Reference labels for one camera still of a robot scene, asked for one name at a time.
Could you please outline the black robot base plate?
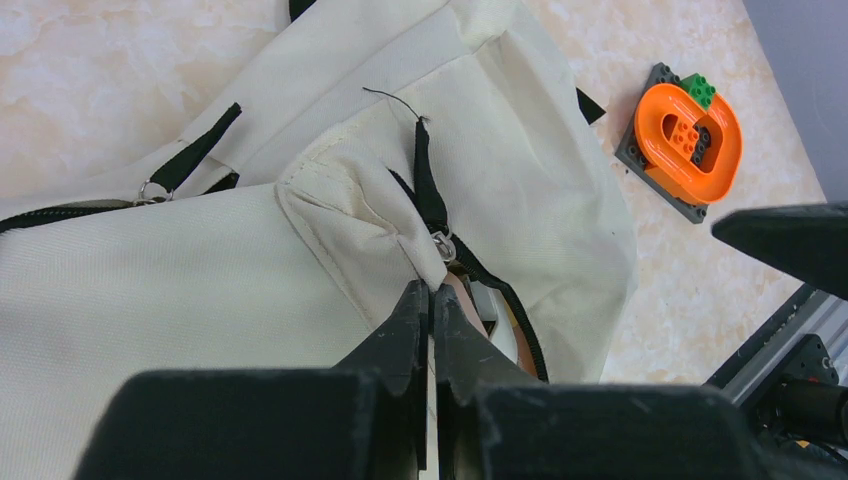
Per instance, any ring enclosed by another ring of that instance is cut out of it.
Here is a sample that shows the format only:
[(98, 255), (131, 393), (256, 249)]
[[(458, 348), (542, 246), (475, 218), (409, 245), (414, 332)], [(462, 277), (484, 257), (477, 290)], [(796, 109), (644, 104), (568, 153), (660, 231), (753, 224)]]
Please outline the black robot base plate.
[(755, 438), (847, 465), (847, 303), (801, 286), (707, 379)]

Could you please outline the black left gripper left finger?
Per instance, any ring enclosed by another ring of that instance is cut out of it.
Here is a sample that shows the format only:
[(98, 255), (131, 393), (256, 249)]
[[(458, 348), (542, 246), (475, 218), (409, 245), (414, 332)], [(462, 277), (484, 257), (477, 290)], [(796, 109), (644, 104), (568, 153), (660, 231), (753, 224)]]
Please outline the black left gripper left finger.
[(336, 365), (129, 378), (78, 479), (415, 479), (427, 467), (430, 292), (407, 285)]

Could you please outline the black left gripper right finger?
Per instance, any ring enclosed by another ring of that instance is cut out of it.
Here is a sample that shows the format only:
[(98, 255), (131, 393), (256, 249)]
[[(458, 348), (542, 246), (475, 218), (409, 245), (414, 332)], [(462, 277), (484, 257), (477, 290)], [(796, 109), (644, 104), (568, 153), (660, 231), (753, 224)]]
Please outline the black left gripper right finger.
[(433, 297), (438, 460), (444, 479), (764, 479), (739, 412), (674, 385), (542, 382)]

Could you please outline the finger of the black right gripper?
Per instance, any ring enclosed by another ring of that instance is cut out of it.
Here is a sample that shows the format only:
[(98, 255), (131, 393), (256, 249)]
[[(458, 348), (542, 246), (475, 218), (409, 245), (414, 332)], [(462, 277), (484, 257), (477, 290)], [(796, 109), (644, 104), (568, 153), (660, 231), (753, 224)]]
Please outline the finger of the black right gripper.
[(737, 210), (712, 235), (819, 290), (847, 298), (847, 203)]

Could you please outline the cream canvas backpack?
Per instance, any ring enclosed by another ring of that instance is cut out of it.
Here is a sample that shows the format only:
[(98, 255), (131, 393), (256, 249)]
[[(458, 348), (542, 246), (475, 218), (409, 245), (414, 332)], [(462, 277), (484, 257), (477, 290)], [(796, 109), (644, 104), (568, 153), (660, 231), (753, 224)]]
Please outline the cream canvas backpack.
[(556, 43), (519, 1), (319, 1), (176, 140), (2, 201), (2, 477), (70, 477), (133, 374), (328, 366), (438, 287), (418, 116), (447, 239), (516, 291), (551, 381), (596, 381), (636, 246)]

